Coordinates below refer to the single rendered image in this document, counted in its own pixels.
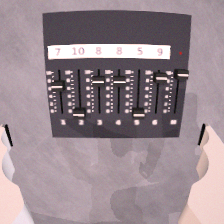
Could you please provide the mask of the dark grey lighting desk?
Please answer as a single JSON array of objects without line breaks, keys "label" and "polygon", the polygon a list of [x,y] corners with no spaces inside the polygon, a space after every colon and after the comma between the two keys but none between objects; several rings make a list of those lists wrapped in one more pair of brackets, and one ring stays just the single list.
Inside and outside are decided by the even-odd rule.
[{"label": "dark grey lighting desk", "polygon": [[42,17],[52,137],[179,137],[191,15],[86,10]]}]

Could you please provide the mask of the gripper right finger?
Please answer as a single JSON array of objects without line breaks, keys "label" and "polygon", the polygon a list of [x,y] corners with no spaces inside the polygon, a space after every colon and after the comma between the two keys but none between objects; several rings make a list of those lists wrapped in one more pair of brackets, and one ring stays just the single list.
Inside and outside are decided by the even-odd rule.
[{"label": "gripper right finger", "polygon": [[196,166],[199,181],[191,187],[178,224],[224,224],[224,144],[203,123],[198,145],[202,151]]}]

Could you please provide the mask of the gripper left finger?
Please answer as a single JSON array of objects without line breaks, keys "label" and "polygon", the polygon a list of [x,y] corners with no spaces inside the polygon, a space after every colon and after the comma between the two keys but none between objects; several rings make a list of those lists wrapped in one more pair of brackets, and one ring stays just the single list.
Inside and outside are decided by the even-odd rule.
[{"label": "gripper left finger", "polygon": [[34,224],[20,188],[12,183],[15,171],[9,155],[12,146],[8,125],[2,124],[0,126],[0,224]]}]

